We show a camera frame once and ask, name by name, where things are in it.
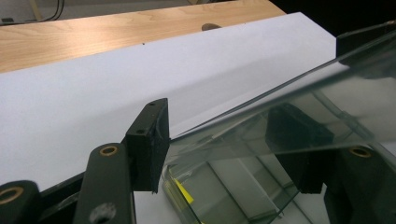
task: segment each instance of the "transparent plastic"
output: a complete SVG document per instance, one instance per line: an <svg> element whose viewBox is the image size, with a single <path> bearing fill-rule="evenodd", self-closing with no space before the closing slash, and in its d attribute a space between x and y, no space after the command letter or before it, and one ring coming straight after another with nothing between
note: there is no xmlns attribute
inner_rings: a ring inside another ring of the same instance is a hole
<svg viewBox="0 0 396 224"><path fill-rule="evenodd" d="M318 223L296 203L299 191L277 155L298 158L363 146L394 171L395 149L384 146L396 140L395 36L381 37L173 139L163 187L177 194L168 194L171 201L182 199L174 205L189 217L183 222ZM302 124L311 128L301 130L313 133L311 139L277 128L281 111L314 123ZM275 147L274 138L288 143ZM284 212L293 206L303 215L286 221ZM319 210L326 217L325 209Z"/></svg>

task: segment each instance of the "wooden table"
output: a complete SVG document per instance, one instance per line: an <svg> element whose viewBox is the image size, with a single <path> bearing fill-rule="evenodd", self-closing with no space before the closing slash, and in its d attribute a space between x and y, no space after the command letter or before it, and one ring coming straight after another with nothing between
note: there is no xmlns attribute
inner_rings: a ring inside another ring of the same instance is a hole
<svg viewBox="0 0 396 224"><path fill-rule="evenodd" d="M266 0L173 7L0 27L0 73L285 13Z"/></svg>

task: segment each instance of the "black plastic part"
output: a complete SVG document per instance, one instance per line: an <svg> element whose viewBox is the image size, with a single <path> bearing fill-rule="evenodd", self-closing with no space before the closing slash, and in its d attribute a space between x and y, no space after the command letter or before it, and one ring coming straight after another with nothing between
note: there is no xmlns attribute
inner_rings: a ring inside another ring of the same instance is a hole
<svg viewBox="0 0 396 224"><path fill-rule="evenodd" d="M88 161L73 223L135 223L130 183L125 146L96 148Z"/></svg>
<svg viewBox="0 0 396 224"><path fill-rule="evenodd" d="M133 190L158 192L169 140L168 100L147 104L122 140L135 172Z"/></svg>
<svg viewBox="0 0 396 224"><path fill-rule="evenodd" d="M332 153L293 150L325 146L332 140L333 133L294 105L279 105L268 114L265 141L301 193L321 192ZM289 153L277 154L280 151Z"/></svg>
<svg viewBox="0 0 396 224"><path fill-rule="evenodd" d="M0 186L0 223L36 223L41 214L41 198L37 184L28 180Z"/></svg>
<svg viewBox="0 0 396 224"><path fill-rule="evenodd" d="M362 157L341 149L327 180L325 204L332 224L396 223L396 178L375 151Z"/></svg>

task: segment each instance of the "screw hole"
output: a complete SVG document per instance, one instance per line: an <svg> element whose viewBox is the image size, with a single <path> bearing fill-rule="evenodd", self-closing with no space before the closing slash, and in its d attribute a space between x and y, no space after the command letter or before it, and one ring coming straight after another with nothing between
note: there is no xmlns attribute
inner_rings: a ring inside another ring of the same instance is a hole
<svg viewBox="0 0 396 224"><path fill-rule="evenodd" d="M104 147L100 149L100 154L102 156L112 156L116 154L118 149L116 147L110 146L110 147Z"/></svg>
<svg viewBox="0 0 396 224"><path fill-rule="evenodd" d="M370 153L369 149L365 147L353 147L349 149L349 152L355 156L362 157L362 158L370 158L372 154Z"/></svg>
<svg viewBox="0 0 396 224"><path fill-rule="evenodd" d="M92 224L105 224L116 215L116 205L114 203L102 203L92 209L90 222Z"/></svg>
<svg viewBox="0 0 396 224"><path fill-rule="evenodd" d="M12 187L0 191L0 204L10 203L20 197L23 193L23 188Z"/></svg>

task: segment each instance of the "white surface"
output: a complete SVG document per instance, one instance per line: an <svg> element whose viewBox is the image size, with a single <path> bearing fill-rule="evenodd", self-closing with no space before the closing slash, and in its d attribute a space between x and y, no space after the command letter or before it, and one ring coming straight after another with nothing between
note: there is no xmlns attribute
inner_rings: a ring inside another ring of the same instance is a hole
<svg viewBox="0 0 396 224"><path fill-rule="evenodd" d="M1 74L0 184L31 179L42 190L84 171L152 100L169 98L177 136L334 51L334 37L297 13ZM175 223L156 218L144 223Z"/></svg>

